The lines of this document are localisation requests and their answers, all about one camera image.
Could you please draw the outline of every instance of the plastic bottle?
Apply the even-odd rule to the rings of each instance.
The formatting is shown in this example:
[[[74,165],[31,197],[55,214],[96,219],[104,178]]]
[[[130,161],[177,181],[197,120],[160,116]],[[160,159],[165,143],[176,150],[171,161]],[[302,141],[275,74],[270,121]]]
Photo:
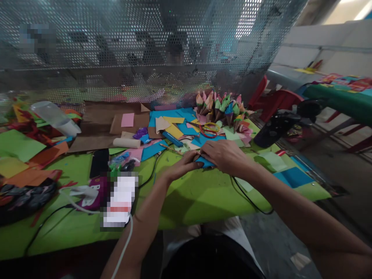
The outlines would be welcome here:
[[[52,102],[41,101],[34,103],[31,106],[31,110],[66,137],[76,137],[78,133],[81,133],[79,126]]]

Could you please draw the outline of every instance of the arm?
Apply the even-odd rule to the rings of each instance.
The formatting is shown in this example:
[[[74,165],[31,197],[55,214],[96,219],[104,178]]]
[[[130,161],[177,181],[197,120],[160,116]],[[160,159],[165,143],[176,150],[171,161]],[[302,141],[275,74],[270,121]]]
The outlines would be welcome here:
[[[132,237],[121,261],[117,273],[118,278],[140,277],[142,260],[156,235],[160,211],[168,188],[172,181],[179,179],[189,171],[203,166],[203,163],[192,162],[197,153],[195,150],[189,151],[180,161],[169,167],[155,182],[141,208],[134,214],[133,220],[131,220],[133,222]],[[110,279],[112,277],[128,235],[129,229],[125,229],[111,253],[101,279]]]
[[[267,199],[307,246],[324,278],[372,274],[370,247],[335,218],[248,159],[233,141],[207,141],[201,153],[221,171],[249,182]]]

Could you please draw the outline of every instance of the hand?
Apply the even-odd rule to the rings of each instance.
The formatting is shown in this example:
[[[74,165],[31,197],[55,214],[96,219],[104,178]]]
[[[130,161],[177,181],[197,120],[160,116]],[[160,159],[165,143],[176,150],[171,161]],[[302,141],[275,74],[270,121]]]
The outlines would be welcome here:
[[[196,155],[200,155],[196,150],[186,152],[180,161],[169,167],[164,173],[163,177],[170,183],[187,174],[189,171],[200,169],[204,163],[193,162]]]
[[[200,150],[201,155],[229,175],[243,179],[247,172],[259,167],[251,158],[230,140],[207,141]]]

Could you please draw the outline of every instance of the white cable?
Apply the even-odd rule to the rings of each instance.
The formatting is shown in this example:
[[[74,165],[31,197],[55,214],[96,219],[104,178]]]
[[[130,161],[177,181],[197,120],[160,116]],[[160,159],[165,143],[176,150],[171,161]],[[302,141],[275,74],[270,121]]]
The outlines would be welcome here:
[[[120,258],[119,260],[117,261],[117,265],[116,265],[116,268],[114,270],[114,273],[111,277],[111,279],[115,279],[115,276],[117,274],[117,271],[119,269],[119,266],[120,266],[120,263],[121,263],[121,260],[123,259],[123,256],[124,256],[124,253],[125,253],[125,250],[127,249],[127,246],[129,244],[129,240],[131,240],[131,236],[132,236],[132,232],[133,232],[133,218],[132,218],[132,215],[129,213],[129,221],[131,222],[131,230],[129,231],[129,235],[128,235],[128,239],[127,239],[127,242],[125,242],[125,245],[124,245],[124,248],[123,248],[123,251],[121,252],[121,255],[120,255]]]
[[[90,214],[99,214],[99,213],[101,213],[100,211],[90,211],[90,210],[87,210],[87,209],[85,209],[85,208],[82,208],[81,206],[78,206],[78,205],[77,205],[77,204],[72,200],[72,198],[71,198],[69,195],[67,195],[66,193],[63,192],[63,190],[65,190],[65,189],[71,189],[71,188],[72,188],[72,187],[64,187],[64,188],[59,189],[58,192],[59,192],[61,195],[65,196],[65,198],[68,199],[69,202],[70,202],[70,203],[71,203],[75,208],[77,208],[77,209],[79,209],[79,210],[81,210],[81,211],[83,211],[83,212],[90,213]]]

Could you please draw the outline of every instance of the person's right hand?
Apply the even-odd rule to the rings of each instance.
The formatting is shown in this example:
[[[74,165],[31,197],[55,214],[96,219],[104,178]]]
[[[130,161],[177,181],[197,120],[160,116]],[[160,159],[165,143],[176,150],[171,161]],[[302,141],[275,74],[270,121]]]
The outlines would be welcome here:
[[[207,141],[200,149],[200,153],[220,171],[239,178],[246,177],[246,172],[253,171],[259,166],[230,140]]]

